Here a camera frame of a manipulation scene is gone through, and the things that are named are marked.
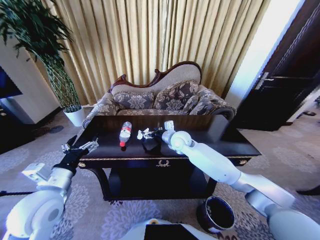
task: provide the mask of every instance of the table top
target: table top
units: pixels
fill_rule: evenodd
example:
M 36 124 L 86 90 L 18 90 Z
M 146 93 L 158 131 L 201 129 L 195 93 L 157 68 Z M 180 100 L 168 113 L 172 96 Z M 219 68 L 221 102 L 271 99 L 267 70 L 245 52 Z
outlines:
M 160 139 L 137 139 L 138 130 L 152 131 L 169 120 L 173 120 L 176 131 L 188 132 L 196 142 L 207 144 L 228 158 L 261 155 L 222 115 L 95 116 L 75 145 L 81 146 L 98 136 L 99 147 L 82 160 L 186 159 Z M 126 121 L 132 123 L 131 137 L 125 147 L 120 147 L 119 134 Z

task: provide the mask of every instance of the curtain fold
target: curtain fold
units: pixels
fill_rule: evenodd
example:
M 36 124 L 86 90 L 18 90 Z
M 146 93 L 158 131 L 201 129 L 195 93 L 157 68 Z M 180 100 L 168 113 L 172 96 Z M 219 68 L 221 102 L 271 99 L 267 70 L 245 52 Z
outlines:
M 195 61 L 202 84 L 224 96 L 270 0 L 50 0 L 71 29 L 65 69 L 81 104 L 94 104 L 122 74 L 147 84 L 155 69 Z

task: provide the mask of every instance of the potted plant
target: potted plant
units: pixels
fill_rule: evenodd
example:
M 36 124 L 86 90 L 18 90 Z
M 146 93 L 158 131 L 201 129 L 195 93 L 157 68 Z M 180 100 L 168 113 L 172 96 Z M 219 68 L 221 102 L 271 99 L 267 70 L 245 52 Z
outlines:
M 60 51 L 68 50 L 60 41 L 72 41 L 70 30 L 63 22 L 41 0 L 0 0 L 0 34 L 4 44 L 8 38 L 17 39 L 14 46 L 17 57 L 19 49 L 25 48 L 35 56 L 35 61 L 43 62 L 64 113 L 75 126 L 81 126 L 85 113 L 60 57 Z

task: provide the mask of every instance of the plant stem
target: plant stem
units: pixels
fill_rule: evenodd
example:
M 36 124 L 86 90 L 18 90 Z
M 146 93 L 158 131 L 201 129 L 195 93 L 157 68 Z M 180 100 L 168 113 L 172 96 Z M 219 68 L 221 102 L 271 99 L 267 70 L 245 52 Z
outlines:
M 46 67 L 51 88 L 66 113 L 81 109 L 76 88 L 61 62 L 41 59 Z

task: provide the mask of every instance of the black container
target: black container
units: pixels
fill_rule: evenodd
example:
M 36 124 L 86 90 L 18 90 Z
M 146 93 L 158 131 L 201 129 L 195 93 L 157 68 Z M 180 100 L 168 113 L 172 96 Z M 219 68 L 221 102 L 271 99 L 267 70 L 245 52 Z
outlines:
M 219 233 L 231 229 L 235 224 L 235 214 L 230 205 L 218 196 L 208 197 L 196 210 L 200 226 L 209 233 Z

